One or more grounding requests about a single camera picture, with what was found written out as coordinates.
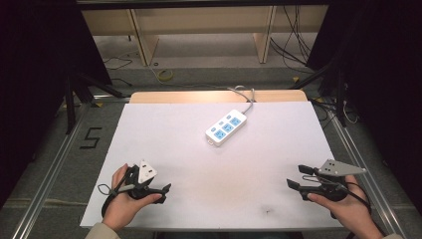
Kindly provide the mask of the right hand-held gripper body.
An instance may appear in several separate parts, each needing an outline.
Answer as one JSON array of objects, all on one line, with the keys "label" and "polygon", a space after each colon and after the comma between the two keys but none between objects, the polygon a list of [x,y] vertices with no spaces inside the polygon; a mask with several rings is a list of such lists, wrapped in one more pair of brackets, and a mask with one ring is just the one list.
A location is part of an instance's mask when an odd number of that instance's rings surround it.
[{"label": "right hand-held gripper body", "polygon": [[315,177],[320,186],[300,186],[298,189],[303,200],[308,200],[308,194],[322,195],[331,201],[340,201],[347,195],[345,192],[347,175],[366,173],[365,168],[357,167],[334,159],[328,159],[320,168],[313,167],[313,175],[304,174],[304,177]]}]

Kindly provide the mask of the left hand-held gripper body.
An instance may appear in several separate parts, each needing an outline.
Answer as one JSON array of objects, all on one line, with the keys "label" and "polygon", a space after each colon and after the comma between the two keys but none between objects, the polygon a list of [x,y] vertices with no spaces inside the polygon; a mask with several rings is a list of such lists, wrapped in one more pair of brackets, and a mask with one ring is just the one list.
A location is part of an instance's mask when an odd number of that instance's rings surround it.
[{"label": "left hand-held gripper body", "polygon": [[128,195],[133,199],[141,199],[149,194],[157,193],[149,184],[157,175],[157,171],[146,161],[142,160],[139,165],[129,167],[126,172],[125,185],[129,187]]}]

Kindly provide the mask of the white power strip blue sockets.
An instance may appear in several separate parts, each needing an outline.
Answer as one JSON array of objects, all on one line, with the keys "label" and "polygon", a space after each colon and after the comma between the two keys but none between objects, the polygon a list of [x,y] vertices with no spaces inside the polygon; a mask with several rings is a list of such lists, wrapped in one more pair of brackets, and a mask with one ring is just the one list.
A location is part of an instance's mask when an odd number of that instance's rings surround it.
[{"label": "white power strip blue sockets", "polygon": [[209,144],[221,146],[234,135],[245,123],[247,117],[237,110],[231,110],[221,119],[206,129],[205,135]]}]

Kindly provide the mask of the person's left hand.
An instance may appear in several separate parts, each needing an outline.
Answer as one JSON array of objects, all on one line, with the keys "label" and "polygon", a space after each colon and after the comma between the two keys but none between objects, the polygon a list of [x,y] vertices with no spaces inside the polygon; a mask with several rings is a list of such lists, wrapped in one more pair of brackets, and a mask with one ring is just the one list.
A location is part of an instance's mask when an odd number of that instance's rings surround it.
[{"label": "person's left hand", "polygon": [[121,193],[108,205],[102,224],[106,225],[114,232],[118,232],[132,221],[140,209],[154,203],[160,198],[160,194],[151,194],[136,200],[126,193]]}]

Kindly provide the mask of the person's right hand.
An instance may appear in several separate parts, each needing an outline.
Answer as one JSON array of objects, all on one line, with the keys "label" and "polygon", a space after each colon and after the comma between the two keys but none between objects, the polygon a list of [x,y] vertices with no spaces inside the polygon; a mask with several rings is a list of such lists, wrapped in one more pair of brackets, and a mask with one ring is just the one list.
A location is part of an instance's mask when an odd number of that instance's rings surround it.
[{"label": "person's right hand", "polygon": [[314,193],[308,199],[333,213],[342,226],[351,231],[358,239],[382,239],[383,235],[374,224],[368,208],[358,199],[347,195],[340,201],[330,201]]}]

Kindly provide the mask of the white board sheet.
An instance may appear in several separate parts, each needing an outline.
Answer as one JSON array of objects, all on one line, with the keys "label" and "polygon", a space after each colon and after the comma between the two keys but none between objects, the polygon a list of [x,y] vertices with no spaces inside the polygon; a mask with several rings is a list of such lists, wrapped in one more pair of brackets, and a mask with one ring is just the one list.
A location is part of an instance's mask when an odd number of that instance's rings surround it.
[{"label": "white board sheet", "polygon": [[[231,110],[247,122],[217,147],[205,131]],[[134,228],[157,231],[332,229],[329,212],[287,186],[301,164],[320,167],[332,153],[308,102],[128,104],[124,107],[81,222],[102,218],[106,185],[123,164],[145,160],[151,185],[171,183],[164,203],[143,208]]]}]

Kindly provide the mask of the black metal stand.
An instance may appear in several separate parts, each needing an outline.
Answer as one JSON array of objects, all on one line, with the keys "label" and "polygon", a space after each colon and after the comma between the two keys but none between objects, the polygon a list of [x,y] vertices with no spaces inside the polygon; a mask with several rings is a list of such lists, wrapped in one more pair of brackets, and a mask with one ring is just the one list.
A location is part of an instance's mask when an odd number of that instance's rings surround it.
[{"label": "black metal stand", "polygon": [[295,83],[291,90],[299,90],[308,84],[321,79],[318,92],[321,96],[335,94],[334,115],[342,126],[346,126],[344,108],[345,81],[341,66],[337,63],[328,63],[326,66],[312,73],[304,80]]},{"label": "black metal stand", "polygon": [[71,133],[77,122],[74,94],[84,104],[90,104],[94,100],[94,95],[89,90],[89,86],[94,86],[118,99],[129,98],[128,94],[119,92],[87,74],[76,72],[68,75],[65,79],[65,100],[68,119],[67,134]]}]

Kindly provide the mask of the black curtain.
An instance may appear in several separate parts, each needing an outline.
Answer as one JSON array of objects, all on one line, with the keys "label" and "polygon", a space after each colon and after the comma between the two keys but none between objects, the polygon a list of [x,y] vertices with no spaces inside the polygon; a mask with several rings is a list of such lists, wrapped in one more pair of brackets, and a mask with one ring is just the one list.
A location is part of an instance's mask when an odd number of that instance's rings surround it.
[{"label": "black curtain", "polygon": [[422,214],[422,0],[320,1],[328,9],[308,66],[320,69],[349,42],[347,95]]},{"label": "black curtain", "polygon": [[79,74],[111,83],[77,0],[0,0],[0,209]]}]

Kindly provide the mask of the aluminium floor rail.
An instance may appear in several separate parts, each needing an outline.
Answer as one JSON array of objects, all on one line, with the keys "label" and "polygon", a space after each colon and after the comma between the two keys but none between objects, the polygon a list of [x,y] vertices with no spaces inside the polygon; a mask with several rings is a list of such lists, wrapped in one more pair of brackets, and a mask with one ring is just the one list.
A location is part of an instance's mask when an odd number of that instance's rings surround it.
[{"label": "aluminium floor rail", "polygon": [[0,211],[0,239],[81,239],[80,226],[127,99],[101,96],[77,106],[66,132],[59,111],[35,160]]},{"label": "aluminium floor rail", "polygon": [[347,102],[344,102],[343,111],[345,113],[346,126],[342,126],[339,120],[334,115],[334,104],[335,99],[314,97],[310,98],[310,101],[317,107],[321,108],[326,113],[326,120],[324,121],[322,128],[332,126],[339,137],[344,149],[347,152],[347,160],[356,166],[363,167],[367,172],[357,177],[361,186],[365,189],[371,206],[373,209],[373,215],[379,220],[379,226],[385,233],[397,233],[403,238],[407,237],[404,227],[399,222],[399,218],[394,211],[393,206],[388,201],[385,193],[381,187],[377,184],[374,169],[369,166],[365,161],[365,157],[358,149],[356,140],[354,140],[350,134],[350,128],[357,125],[359,116],[351,118],[348,113],[351,110],[347,108]]}]

